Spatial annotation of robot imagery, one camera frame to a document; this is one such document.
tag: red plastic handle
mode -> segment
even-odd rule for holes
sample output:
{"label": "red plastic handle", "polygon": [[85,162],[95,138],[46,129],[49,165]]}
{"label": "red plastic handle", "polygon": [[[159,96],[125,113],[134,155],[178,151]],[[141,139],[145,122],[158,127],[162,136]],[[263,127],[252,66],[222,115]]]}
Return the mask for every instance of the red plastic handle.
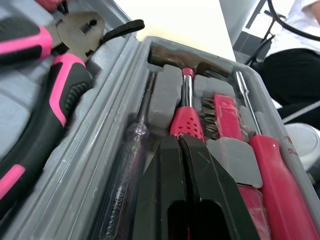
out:
{"label": "red plastic handle", "polygon": [[235,99],[230,96],[215,94],[213,100],[219,138],[227,137],[243,141],[244,137],[241,132]]}
{"label": "red plastic handle", "polygon": [[279,142],[256,135],[250,141],[261,172],[263,205],[273,240],[319,240],[293,176],[280,155]]}
{"label": "red plastic handle", "polygon": [[190,106],[180,107],[173,118],[170,134],[189,134],[205,142],[204,131],[196,110]]}

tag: voltage tester screwdriver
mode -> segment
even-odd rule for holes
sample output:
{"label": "voltage tester screwdriver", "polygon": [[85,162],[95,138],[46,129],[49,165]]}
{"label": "voltage tester screwdriver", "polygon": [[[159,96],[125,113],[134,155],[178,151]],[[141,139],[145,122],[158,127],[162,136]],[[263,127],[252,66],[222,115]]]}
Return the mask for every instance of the voltage tester screwdriver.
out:
{"label": "voltage tester screwdriver", "polygon": [[297,183],[282,160],[279,142],[262,135],[244,77],[240,71],[236,71],[233,76],[256,127],[257,135],[248,143],[253,148],[261,173],[263,186],[260,190],[272,239],[319,240]]}
{"label": "voltage tester screwdriver", "polygon": [[96,225],[95,240],[127,240],[135,216],[139,182],[145,168],[145,143],[149,136],[148,110],[155,84],[152,73],[134,123],[126,131],[126,141],[115,161],[121,163],[120,172]]}

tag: screwdriver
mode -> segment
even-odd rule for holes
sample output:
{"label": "screwdriver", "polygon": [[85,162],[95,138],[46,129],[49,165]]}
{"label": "screwdriver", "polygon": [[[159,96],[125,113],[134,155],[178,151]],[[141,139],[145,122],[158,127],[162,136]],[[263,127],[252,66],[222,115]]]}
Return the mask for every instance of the screwdriver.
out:
{"label": "screwdriver", "polygon": [[175,112],[170,128],[170,135],[189,134],[205,142],[198,113],[193,108],[195,72],[192,68],[186,67],[182,69],[182,76],[181,107]]}
{"label": "screwdriver", "polygon": [[261,135],[259,123],[249,99],[249,90],[240,71],[233,74],[244,103],[249,108],[257,135],[248,142],[254,151],[263,186],[263,205],[273,240],[319,240],[316,228],[308,212],[306,203],[285,166],[279,142],[269,136]]}
{"label": "screwdriver", "polygon": [[120,173],[109,197],[102,203],[106,212],[99,216],[93,239],[128,239],[135,214],[138,186],[145,167],[144,144],[149,136],[146,124],[155,76],[155,73],[150,76],[136,120],[128,127],[126,142],[115,160],[121,163]]}

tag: pliers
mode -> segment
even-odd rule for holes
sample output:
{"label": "pliers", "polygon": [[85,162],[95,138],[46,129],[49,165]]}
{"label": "pliers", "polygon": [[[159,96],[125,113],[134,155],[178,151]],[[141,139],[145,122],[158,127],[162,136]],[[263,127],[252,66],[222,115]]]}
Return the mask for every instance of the pliers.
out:
{"label": "pliers", "polygon": [[0,219],[33,186],[80,97],[93,87],[84,62],[104,28],[95,12],[67,14],[48,27],[20,17],[0,21],[0,67],[49,57],[52,49],[66,52],[54,58],[25,129],[0,160]]}

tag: black cable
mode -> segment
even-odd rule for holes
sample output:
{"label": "black cable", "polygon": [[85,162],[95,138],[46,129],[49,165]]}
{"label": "black cable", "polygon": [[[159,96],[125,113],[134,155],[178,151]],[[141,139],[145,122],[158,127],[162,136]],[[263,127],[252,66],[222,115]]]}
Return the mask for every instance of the black cable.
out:
{"label": "black cable", "polygon": [[268,39],[265,39],[262,43],[260,43],[258,48],[254,51],[251,57],[249,57],[248,60],[245,61],[244,64],[249,65],[252,60],[255,60],[258,57],[260,51],[265,47],[265,45],[267,45],[272,39],[274,39],[274,37],[275,35],[272,35],[271,37],[269,37]]}
{"label": "black cable", "polygon": [[296,29],[295,27],[286,24],[284,21],[282,21],[280,19],[280,17],[276,13],[274,5],[272,4],[272,0],[267,0],[267,3],[268,3],[269,10],[270,10],[270,13],[271,13],[273,19],[278,24],[280,24],[284,29],[286,29],[286,30],[288,30],[288,31],[290,31],[290,32],[292,32],[294,34],[297,34],[297,35],[299,35],[301,37],[304,37],[304,38],[307,38],[307,39],[311,39],[311,40],[315,40],[315,41],[320,41],[320,37],[319,36],[315,36],[315,35],[309,34],[307,32],[300,31],[300,30]]}

